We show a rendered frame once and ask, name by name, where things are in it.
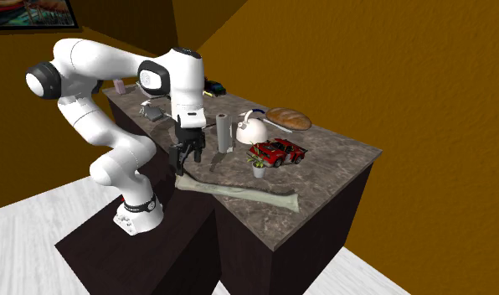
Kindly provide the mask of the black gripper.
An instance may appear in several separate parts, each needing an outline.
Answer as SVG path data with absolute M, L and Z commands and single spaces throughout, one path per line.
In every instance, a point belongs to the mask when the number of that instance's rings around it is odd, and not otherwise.
M 183 171 L 183 164 L 189 155 L 189 144 L 193 143 L 193 159 L 195 163 L 200 163 L 202 152 L 205 148 L 205 134 L 201 127 L 182 128 L 179 125 L 175 126 L 175 135 L 177 144 L 169 147 L 169 164 L 176 172 Z

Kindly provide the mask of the grey paper towel roll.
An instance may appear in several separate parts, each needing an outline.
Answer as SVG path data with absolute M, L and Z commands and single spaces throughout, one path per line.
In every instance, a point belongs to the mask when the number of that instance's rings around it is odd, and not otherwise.
M 218 150 L 220 153 L 233 151 L 232 119 L 225 113 L 216 116 Z

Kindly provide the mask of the grey stapler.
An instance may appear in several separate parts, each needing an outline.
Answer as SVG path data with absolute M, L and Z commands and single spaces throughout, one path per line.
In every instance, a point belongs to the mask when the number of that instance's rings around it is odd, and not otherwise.
M 155 122 L 167 116 L 167 113 L 163 109 L 159 106 L 153 106 L 150 101 L 144 101 L 141 103 L 141 110 L 139 113 L 151 122 Z

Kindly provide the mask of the long pale bone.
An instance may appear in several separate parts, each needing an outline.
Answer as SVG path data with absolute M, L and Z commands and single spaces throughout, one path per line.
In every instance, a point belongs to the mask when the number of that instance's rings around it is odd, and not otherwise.
M 246 189 L 225 186 L 220 184 L 207 184 L 193 179 L 188 174 L 177 175 L 175 187 L 180 190 L 195 191 L 205 194 L 218 194 L 236 199 L 246 199 L 256 202 L 272 204 L 299 213 L 298 194 L 278 195 L 257 189 Z

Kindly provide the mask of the dark toy vehicle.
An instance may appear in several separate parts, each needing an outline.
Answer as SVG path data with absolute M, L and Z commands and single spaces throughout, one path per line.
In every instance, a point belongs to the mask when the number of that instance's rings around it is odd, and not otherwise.
M 204 78 L 203 90 L 211 96 L 224 96 L 227 94 L 226 89 L 220 83 L 214 80 L 209 80 L 207 77 Z

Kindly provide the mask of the small plant in white pot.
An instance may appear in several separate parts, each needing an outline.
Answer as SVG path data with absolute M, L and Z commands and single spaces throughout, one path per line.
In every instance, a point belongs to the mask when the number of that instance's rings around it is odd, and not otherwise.
M 265 161 L 260 155 L 259 144 L 255 143 L 248 151 L 247 161 L 252 164 L 253 174 L 256 178 L 262 179 L 265 176 Z

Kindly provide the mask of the red toy car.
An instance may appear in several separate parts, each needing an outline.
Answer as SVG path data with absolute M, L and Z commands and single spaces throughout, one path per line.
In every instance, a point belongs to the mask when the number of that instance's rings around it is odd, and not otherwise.
M 286 139 L 275 138 L 255 143 L 247 151 L 250 160 L 257 160 L 265 167 L 278 168 L 284 163 L 298 164 L 305 158 L 307 149 Z

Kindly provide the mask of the silver knife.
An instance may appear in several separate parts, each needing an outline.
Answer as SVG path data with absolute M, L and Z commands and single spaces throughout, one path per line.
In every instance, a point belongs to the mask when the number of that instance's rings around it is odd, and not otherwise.
M 274 122 L 271 122 L 271 121 L 270 121 L 270 120 L 268 120 L 268 119 L 262 118 L 261 120 L 262 120 L 263 122 L 265 122 L 265 123 L 270 124 L 271 126 L 274 126 L 274 127 L 279 128 L 279 129 L 280 129 L 281 131 L 283 131 L 283 132 L 292 133 L 292 130 L 290 130 L 290 129 L 288 129 L 288 128 L 285 128 L 285 127 L 282 127 L 282 126 L 280 126 L 280 125 L 278 125 L 278 124 L 276 124 L 276 123 L 274 123 Z

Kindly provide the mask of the brown bread loaf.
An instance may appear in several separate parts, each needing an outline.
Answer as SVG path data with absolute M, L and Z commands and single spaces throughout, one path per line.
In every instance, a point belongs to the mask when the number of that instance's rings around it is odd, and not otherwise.
M 274 107 L 269 109 L 265 115 L 271 122 L 295 131 L 308 130 L 312 125 L 308 116 L 290 108 Z

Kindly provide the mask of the dark robot stand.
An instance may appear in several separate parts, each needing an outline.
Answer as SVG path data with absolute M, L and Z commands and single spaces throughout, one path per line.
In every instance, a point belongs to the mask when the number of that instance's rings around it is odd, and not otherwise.
M 164 218 L 128 235 L 112 218 L 117 195 L 56 244 L 90 295 L 212 295 L 221 276 L 213 198 L 160 181 Z

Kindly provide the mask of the dark cabinet with marble top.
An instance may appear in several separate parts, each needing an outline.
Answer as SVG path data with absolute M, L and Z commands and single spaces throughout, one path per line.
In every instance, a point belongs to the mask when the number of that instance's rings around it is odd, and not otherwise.
M 297 164 L 253 175 L 248 148 L 235 143 L 218 151 L 215 117 L 238 122 L 243 112 L 260 116 L 262 105 L 227 94 L 203 99 L 206 146 L 200 162 L 187 159 L 194 179 L 278 195 L 296 194 L 299 211 L 217 195 L 213 199 L 221 282 L 230 295 L 303 295 L 343 247 L 373 162 L 380 150 L 322 127 L 283 132 L 269 127 L 271 138 L 287 139 L 306 150 Z

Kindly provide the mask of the framed wall picture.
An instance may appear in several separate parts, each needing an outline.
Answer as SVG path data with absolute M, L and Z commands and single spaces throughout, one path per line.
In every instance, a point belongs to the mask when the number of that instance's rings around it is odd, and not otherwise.
M 69 0 L 0 0 L 0 30 L 78 27 Z

